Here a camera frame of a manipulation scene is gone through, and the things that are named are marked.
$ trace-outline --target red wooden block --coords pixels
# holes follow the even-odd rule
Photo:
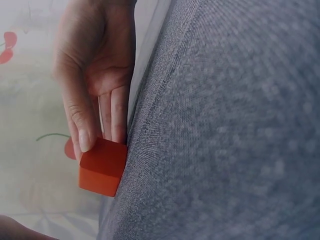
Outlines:
[[[79,187],[109,197],[116,195],[126,166],[126,145],[98,138],[81,156]]]

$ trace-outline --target knuckle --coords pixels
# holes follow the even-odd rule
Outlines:
[[[74,123],[81,124],[85,120],[85,112],[79,105],[70,105],[68,109]]]
[[[114,110],[117,113],[123,113],[123,112],[127,111],[127,107],[124,104],[116,104],[114,106]]]
[[[110,113],[105,113],[104,114],[104,120],[106,123],[111,123],[111,114]]]

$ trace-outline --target cherry pattern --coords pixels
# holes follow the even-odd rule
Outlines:
[[[4,43],[0,44],[0,47],[4,45],[4,51],[0,54],[0,64],[5,64],[14,56],[13,47],[17,44],[17,35],[12,31],[6,31],[3,34]]]
[[[65,134],[61,134],[61,133],[49,133],[49,134],[46,134],[46,135],[43,135],[43,136],[40,136],[36,139],[36,141],[39,141],[45,137],[48,137],[48,136],[62,136],[62,137],[66,137],[68,138],[68,140],[66,141],[65,145],[64,145],[64,154],[70,158],[70,159],[73,159],[73,160],[76,160],[76,155],[75,155],[75,150],[74,150],[74,144],[72,142],[72,139],[69,135],[65,135]]]

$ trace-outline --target gray fabric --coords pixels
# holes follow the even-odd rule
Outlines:
[[[134,73],[131,81],[130,96],[129,96],[129,106],[128,106],[128,120],[129,125],[131,125],[134,112],[135,112],[135,102],[139,92],[141,90],[140,83],[142,81],[143,75],[146,71],[148,63],[150,61],[153,48],[157,42],[159,33],[162,29],[165,17],[167,15],[168,9],[170,7],[171,0],[157,0],[157,4],[152,15],[152,19],[148,26],[148,31],[144,36],[142,42],[142,48],[140,49],[137,61],[135,62]]]
[[[318,0],[174,0],[100,240],[320,239]]]

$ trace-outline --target skin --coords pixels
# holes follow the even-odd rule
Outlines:
[[[71,0],[62,16],[53,51],[53,77],[61,89],[78,161],[97,137],[126,143],[136,52],[135,3]],[[0,215],[0,239],[54,238]]]

